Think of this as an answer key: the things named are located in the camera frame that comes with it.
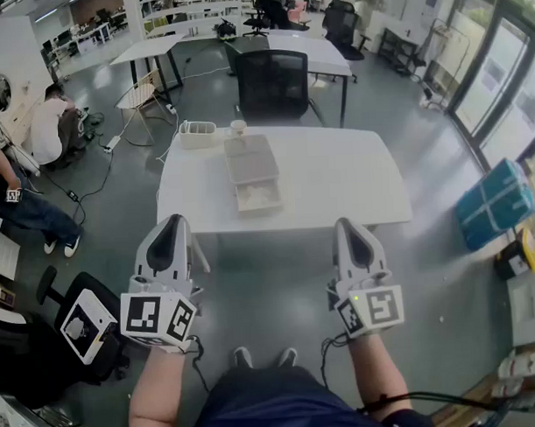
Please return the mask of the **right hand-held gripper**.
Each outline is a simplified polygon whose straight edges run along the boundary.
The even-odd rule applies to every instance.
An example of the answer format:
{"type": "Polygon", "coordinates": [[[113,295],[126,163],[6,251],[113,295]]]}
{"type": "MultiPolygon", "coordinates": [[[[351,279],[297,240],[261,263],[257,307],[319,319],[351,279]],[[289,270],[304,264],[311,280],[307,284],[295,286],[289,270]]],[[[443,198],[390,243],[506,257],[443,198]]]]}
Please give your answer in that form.
{"type": "Polygon", "coordinates": [[[340,317],[346,335],[356,339],[403,324],[402,287],[389,283],[381,242],[348,218],[334,224],[333,238],[335,277],[326,287],[328,309],[340,317]]]}

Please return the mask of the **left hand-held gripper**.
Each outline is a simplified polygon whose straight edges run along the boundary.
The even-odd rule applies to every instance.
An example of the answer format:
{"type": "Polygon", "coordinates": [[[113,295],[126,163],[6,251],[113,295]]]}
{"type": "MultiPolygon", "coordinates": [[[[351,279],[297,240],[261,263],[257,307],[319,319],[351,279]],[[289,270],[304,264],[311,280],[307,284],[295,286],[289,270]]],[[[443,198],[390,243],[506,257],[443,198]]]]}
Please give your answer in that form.
{"type": "Polygon", "coordinates": [[[187,220],[173,214],[142,240],[134,274],[120,297],[120,333],[145,347],[167,353],[188,350],[202,289],[191,278],[192,238],[187,220]]]}

